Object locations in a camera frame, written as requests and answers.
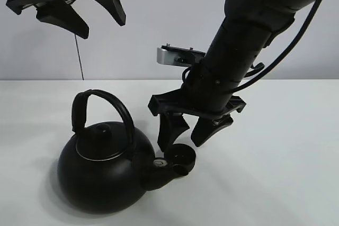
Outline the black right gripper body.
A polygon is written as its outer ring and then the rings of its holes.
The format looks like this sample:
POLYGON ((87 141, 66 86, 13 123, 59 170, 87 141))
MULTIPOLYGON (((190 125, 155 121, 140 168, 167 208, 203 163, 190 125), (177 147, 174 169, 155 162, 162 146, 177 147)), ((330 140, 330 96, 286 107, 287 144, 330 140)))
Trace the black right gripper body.
POLYGON ((219 119, 233 111, 240 113, 246 103, 231 91, 246 76, 246 65, 194 64, 179 89, 152 95, 148 104, 153 116, 166 112, 205 119, 219 119))

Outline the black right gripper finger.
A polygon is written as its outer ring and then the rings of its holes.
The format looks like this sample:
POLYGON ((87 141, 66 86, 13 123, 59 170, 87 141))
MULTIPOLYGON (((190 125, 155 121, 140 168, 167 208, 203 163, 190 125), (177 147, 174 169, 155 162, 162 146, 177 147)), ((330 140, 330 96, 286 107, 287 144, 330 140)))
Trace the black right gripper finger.
POLYGON ((234 120, 231 116, 223 116, 217 120, 200 117, 191 133, 191 140, 196 147, 200 147, 214 134, 231 126, 233 122, 234 120))
POLYGON ((160 126, 157 144, 165 152, 175 140, 189 129, 182 113, 165 112, 160 114, 160 126))

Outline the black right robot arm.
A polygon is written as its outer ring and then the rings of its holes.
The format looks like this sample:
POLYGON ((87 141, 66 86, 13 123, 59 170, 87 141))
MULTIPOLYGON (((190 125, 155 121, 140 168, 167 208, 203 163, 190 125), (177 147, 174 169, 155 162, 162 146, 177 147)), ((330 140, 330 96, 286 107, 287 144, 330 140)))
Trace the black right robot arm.
POLYGON ((219 130, 233 123, 231 113, 245 102, 236 92, 242 80, 257 81, 269 69, 254 64, 256 57, 295 20, 295 14, 322 0, 226 0, 225 19, 207 52, 162 46, 157 59, 164 65, 185 67, 182 86, 153 95, 148 107, 160 117, 157 143, 167 150, 189 126, 184 115, 198 117, 191 140, 199 147, 219 130))

